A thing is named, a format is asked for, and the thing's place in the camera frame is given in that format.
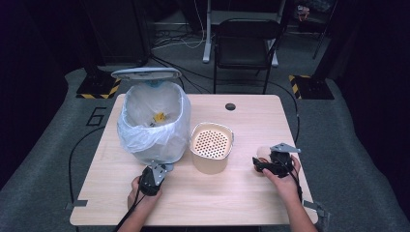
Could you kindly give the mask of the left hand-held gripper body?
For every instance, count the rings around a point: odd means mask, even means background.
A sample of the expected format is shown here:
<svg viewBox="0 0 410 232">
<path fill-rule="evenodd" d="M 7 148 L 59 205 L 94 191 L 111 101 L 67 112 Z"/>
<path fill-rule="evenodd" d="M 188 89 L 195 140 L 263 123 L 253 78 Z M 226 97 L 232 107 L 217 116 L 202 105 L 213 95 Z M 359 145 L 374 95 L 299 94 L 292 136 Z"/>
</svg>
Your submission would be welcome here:
<svg viewBox="0 0 410 232">
<path fill-rule="evenodd" d="M 168 165 L 165 163 L 156 163 L 152 161 L 147 165 L 139 179 L 140 191 L 148 196 L 155 196 L 160 188 L 166 174 L 168 173 Z"/>
</svg>

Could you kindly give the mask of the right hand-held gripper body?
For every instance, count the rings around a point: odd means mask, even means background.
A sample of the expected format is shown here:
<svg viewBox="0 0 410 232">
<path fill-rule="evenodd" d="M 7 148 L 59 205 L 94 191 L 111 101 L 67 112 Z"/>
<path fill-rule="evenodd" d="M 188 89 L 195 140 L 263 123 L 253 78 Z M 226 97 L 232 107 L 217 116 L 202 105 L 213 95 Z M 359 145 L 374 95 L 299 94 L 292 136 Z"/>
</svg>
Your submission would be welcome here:
<svg viewBox="0 0 410 232">
<path fill-rule="evenodd" d="M 293 169 L 291 153 L 301 153 L 299 148 L 292 147 L 286 143 L 280 143 L 270 148 L 271 164 L 269 170 L 280 178 L 287 176 Z"/>
</svg>

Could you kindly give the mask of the person's left hand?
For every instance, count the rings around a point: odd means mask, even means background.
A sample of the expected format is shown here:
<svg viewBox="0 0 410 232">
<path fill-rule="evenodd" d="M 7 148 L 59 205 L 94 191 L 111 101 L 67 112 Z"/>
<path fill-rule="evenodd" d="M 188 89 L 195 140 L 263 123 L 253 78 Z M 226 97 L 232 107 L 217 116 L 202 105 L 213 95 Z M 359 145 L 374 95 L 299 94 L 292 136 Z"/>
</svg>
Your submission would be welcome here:
<svg viewBox="0 0 410 232">
<path fill-rule="evenodd" d="M 154 196 L 142 194 L 139 191 L 139 179 L 140 177 L 137 176 L 132 180 L 132 190 L 128 195 L 128 208 L 134 206 L 136 213 L 149 215 L 161 198 L 162 190 L 160 189 Z"/>
</svg>

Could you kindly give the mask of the person's right hand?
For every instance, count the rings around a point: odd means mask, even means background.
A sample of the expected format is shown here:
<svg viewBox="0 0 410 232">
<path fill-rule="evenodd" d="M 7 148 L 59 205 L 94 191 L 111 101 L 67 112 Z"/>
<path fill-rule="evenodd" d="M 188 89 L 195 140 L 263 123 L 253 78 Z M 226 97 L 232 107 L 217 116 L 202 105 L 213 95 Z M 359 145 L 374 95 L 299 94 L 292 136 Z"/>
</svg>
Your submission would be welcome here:
<svg viewBox="0 0 410 232">
<path fill-rule="evenodd" d="M 280 178 L 277 175 L 272 174 L 270 171 L 263 172 L 263 174 L 276 186 L 283 203 L 285 200 L 290 199 L 298 199 L 301 202 L 299 197 L 299 171 L 301 165 L 299 160 L 293 155 L 290 157 L 292 159 L 294 169 L 288 176 Z"/>
</svg>

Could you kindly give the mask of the beige container with perforated strainer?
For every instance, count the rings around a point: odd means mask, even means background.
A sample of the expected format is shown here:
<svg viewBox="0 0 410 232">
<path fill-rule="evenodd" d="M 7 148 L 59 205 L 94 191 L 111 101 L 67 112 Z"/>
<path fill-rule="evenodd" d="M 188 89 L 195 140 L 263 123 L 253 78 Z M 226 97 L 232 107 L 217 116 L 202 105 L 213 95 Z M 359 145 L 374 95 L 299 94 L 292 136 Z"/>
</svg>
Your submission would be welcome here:
<svg viewBox="0 0 410 232">
<path fill-rule="evenodd" d="M 221 173 L 228 162 L 234 133 L 227 126 L 203 122 L 195 126 L 190 137 L 190 152 L 196 169 L 204 174 Z"/>
</svg>

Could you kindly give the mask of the hazard-striped black stand base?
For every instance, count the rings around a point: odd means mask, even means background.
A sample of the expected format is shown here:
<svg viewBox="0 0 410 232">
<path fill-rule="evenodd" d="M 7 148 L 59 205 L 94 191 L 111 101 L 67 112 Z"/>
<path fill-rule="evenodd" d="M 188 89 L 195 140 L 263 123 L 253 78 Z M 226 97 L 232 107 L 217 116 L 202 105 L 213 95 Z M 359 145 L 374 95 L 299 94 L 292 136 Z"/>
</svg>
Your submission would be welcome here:
<svg viewBox="0 0 410 232">
<path fill-rule="evenodd" d="M 325 80 L 308 75 L 289 75 L 292 91 L 298 100 L 333 100 L 334 96 Z"/>
<path fill-rule="evenodd" d="M 76 91 L 76 96 L 82 99 L 111 99 L 119 89 L 121 80 L 109 74 L 94 77 L 87 75 Z"/>
</svg>

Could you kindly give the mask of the black folding chair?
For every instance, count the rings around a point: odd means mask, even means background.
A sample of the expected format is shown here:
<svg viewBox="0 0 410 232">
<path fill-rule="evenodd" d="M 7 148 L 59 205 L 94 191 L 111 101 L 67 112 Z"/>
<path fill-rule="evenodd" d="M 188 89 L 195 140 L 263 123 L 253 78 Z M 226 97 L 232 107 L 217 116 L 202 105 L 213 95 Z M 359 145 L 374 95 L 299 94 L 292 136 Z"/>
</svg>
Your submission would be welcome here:
<svg viewBox="0 0 410 232">
<path fill-rule="evenodd" d="M 229 18 L 216 30 L 213 91 L 217 91 L 218 69 L 265 71 L 265 94 L 281 25 L 272 19 Z"/>
</svg>

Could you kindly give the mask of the black metal stand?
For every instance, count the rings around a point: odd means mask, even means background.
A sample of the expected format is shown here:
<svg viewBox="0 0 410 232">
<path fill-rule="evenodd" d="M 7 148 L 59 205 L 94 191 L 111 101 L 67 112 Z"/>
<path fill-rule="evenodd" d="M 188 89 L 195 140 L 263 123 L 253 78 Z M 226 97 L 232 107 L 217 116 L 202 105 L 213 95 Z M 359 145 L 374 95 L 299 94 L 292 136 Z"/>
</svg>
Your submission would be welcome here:
<svg viewBox="0 0 410 232">
<path fill-rule="evenodd" d="M 327 34 L 327 31 L 329 29 L 329 26 L 331 24 L 332 21 L 332 14 L 329 14 L 328 17 L 326 18 L 326 20 L 323 23 L 320 23 L 320 27 L 319 27 L 319 37 L 318 37 L 318 44 L 314 50 L 312 59 L 315 59 L 318 55 L 319 49 L 324 41 L 324 38 Z"/>
</svg>

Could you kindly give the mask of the grey table clamp bracket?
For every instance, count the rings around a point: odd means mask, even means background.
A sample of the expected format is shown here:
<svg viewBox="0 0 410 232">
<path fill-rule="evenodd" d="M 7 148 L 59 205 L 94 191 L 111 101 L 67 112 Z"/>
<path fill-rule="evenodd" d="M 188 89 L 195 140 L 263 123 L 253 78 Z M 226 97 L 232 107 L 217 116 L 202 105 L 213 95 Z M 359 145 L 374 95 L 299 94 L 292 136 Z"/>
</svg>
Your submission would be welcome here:
<svg viewBox="0 0 410 232">
<path fill-rule="evenodd" d="M 325 211 L 317 203 L 303 200 L 303 205 L 309 209 L 314 210 L 320 217 L 324 217 L 326 215 Z"/>
<path fill-rule="evenodd" d="M 87 200 L 75 200 L 74 202 L 67 203 L 65 206 L 65 209 L 71 211 L 75 207 L 86 207 L 87 203 L 88 203 Z"/>
</svg>

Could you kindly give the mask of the white metal desk frame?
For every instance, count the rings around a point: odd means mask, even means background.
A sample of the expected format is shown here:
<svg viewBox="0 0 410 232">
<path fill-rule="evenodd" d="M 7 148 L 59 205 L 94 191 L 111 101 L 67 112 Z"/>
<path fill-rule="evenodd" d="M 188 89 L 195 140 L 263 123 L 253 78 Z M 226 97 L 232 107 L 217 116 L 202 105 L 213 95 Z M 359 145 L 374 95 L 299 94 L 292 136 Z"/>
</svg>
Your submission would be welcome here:
<svg viewBox="0 0 410 232">
<path fill-rule="evenodd" d="M 207 11 L 206 11 L 206 40 L 205 40 L 205 48 L 203 52 L 202 62 L 204 64 L 208 64 L 211 59 L 211 52 L 212 52 L 212 7 L 211 7 L 211 0 L 207 0 Z M 267 45 L 269 48 L 272 48 L 274 42 L 277 39 L 268 40 Z M 276 52 L 274 51 L 273 60 L 272 60 L 272 67 L 276 68 L 278 66 L 278 57 Z"/>
</svg>

